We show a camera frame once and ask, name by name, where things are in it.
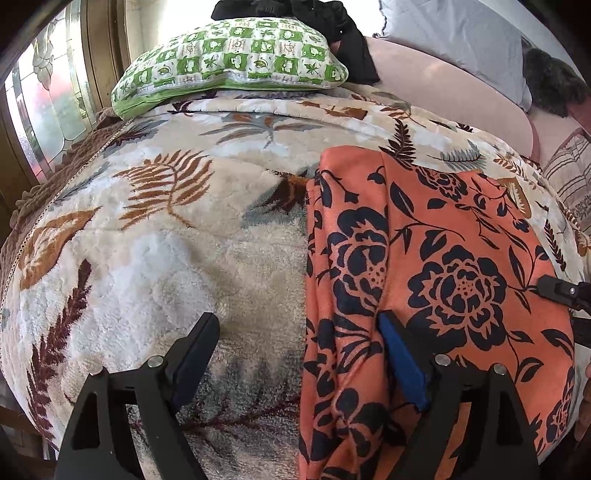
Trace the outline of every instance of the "striped cushion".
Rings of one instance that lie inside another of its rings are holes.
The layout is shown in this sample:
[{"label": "striped cushion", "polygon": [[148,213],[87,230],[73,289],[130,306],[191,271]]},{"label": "striped cushion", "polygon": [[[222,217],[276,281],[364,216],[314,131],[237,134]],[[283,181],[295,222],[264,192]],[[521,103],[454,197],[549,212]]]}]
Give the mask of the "striped cushion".
[{"label": "striped cushion", "polygon": [[575,130],[543,169],[564,204],[574,213],[581,229],[591,234],[591,136]]}]

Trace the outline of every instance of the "plush blanket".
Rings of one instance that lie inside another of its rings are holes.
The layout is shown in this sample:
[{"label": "plush blanket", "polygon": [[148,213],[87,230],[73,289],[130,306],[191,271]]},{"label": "plush blanket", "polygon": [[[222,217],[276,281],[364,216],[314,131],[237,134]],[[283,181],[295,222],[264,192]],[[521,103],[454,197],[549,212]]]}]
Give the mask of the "plush blanket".
[{"label": "plush blanket", "polygon": [[[419,165],[484,171],[508,189],[557,275],[586,278],[586,238],[506,144],[390,93],[349,88],[159,106],[39,202],[16,252],[4,252],[14,260],[2,270],[0,352],[46,438],[60,445],[89,371],[137,367],[211,311],[221,340],[179,417],[197,457],[210,479],[297,476],[306,182],[330,147],[412,143]],[[571,413],[587,354],[575,348]],[[141,422],[133,427],[155,478]]]},{"label": "plush blanket", "polygon": [[18,255],[19,247],[31,232],[45,206],[80,170],[80,167],[96,155],[112,137],[116,136],[123,126],[121,118],[115,116],[111,108],[104,109],[99,114],[99,121],[95,129],[66,151],[61,163],[50,175],[50,181],[34,186],[29,192],[24,192],[22,198],[16,202],[17,209],[10,218],[12,231],[0,251],[1,292],[5,291],[6,281]]}]

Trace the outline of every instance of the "window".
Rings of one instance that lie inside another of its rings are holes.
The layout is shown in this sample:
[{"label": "window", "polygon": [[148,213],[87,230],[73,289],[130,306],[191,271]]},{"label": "window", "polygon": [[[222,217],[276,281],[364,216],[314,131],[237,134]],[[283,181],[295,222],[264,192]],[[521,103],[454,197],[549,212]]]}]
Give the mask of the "window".
[{"label": "window", "polygon": [[5,88],[22,150],[40,182],[96,123],[74,0],[31,42]]}]

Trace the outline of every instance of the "blanket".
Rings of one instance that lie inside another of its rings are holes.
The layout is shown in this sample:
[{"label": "blanket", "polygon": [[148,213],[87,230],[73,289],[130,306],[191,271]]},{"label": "blanket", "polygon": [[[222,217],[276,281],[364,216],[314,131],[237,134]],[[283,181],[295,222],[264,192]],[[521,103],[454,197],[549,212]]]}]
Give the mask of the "blanket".
[{"label": "blanket", "polygon": [[[297,476],[306,182],[327,148],[412,142],[418,165],[482,170],[509,190],[557,275],[588,278],[586,238],[501,140],[371,87],[277,97],[213,92],[161,105],[39,202],[2,270],[0,365],[57,447],[88,372],[162,355],[212,311],[219,346],[179,415],[191,446],[210,479]],[[586,355],[575,347],[569,422]],[[141,422],[133,427],[157,478]]]},{"label": "blanket", "polygon": [[[400,346],[381,312],[459,365],[505,364],[538,454],[568,427],[569,312],[535,293],[554,276],[549,256],[502,183],[414,159],[412,141],[331,148],[308,183],[302,480],[386,479],[417,426],[398,388],[417,379],[389,369]],[[460,407],[437,480],[452,475],[469,412]]]},{"label": "blanket", "polygon": [[112,140],[123,127],[123,123],[111,108],[104,109],[98,115],[95,129],[82,141],[74,143],[62,157],[61,163],[52,172],[50,181],[34,186],[24,192],[16,202],[17,209],[10,218],[9,237],[0,251],[0,291],[6,288],[11,266],[18,255],[19,247],[31,232],[39,214],[50,203],[64,185],[86,164],[105,143]]}]

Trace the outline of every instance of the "black bracket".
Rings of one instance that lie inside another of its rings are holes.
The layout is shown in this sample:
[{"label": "black bracket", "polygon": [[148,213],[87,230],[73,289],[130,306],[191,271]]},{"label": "black bracket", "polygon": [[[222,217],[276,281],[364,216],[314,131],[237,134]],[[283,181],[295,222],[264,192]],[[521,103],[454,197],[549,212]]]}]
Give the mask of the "black bracket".
[{"label": "black bracket", "polygon": [[189,403],[219,339],[219,321],[204,313],[165,356],[136,370],[89,375],[60,450],[55,480],[143,480],[127,415],[137,405],[164,479],[207,480],[176,420]]},{"label": "black bracket", "polygon": [[542,298],[591,314],[591,284],[587,282],[575,285],[566,280],[544,275],[538,280],[537,293]]},{"label": "black bracket", "polygon": [[427,353],[394,312],[383,312],[428,379],[430,400],[388,480],[433,480],[461,403],[470,403],[462,446],[450,480],[538,480],[534,436],[507,369],[461,367],[447,355]]}]

